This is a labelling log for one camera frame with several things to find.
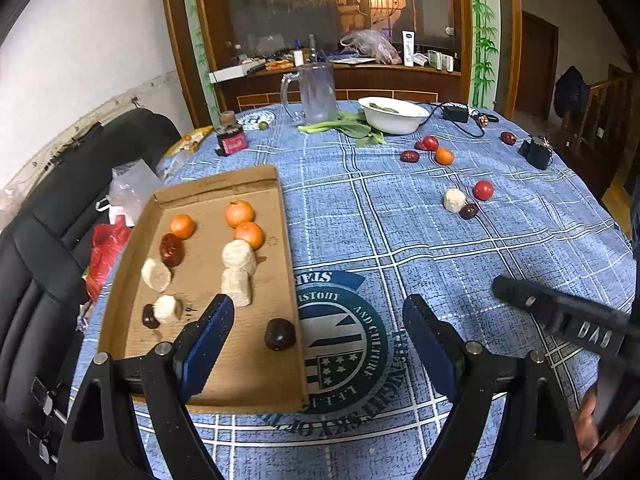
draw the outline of tomato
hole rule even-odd
[[[494,194],[494,185],[487,180],[478,180],[474,186],[474,196],[478,200],[489,200]]]
[[[432,135],[426,136],[422,140],[422,144],[424,145],[424,149],[427,150],[428,152],[435,152],[440,146],[438,139],[436,139]]]
[[[436,162],[443,166],[450,166],[454,158],[456,157],[447,148],[438,148],[436,150]]]
[[[240,222],[251,222],[254,217],[254,208],[245,200],[236,200],[226,206],[225,220],[229,227],[237,227]]]
[[[175,216],[174,219],[171,220],[171,227],[169,227],[169,231],[181,240],[186,240],[193,235],[195,229],[196,224],[189,215]]]
[[[255,251],[264,243],[264,231],[253,222],[240,222],[234,231],[234,240],[244,240]]]

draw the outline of red label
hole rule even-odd
[[[246,137],[244,134],[237,134],[228,139],[220,139],[222,148],[227,155],[244,150],[247,147]]]

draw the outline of bamboo painting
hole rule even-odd
[[[474,34],[474,63],[472,66],[471,105],[493,108],[487,104],[488,91],[495,85],[495,67],[492,59],[498,54],[495,42],[498,41],[496,16],[487,0],[471,0]]]

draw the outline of black charger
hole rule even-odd
[[[454,123],[466,123],[469,119],[469,107],[462,103],[444,103],[442,116]]]

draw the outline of black leather chair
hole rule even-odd
[[[24,466],[3,439],[8,446],[14,441],[39,477],[53,477],[53,465],[46,466],[27,444],[27,429],[42,435],[45,425],[30,387],[35,376],[48,388],[55,385],[78,307],[88,300],[81,273],[89,263],[94,225],[109,222],[95,203],[108,192],[111,168],[139,158],[155,168],[179,137],[168,118],[146,109],[97,124],[63,153],[0,234],[2,478]]]

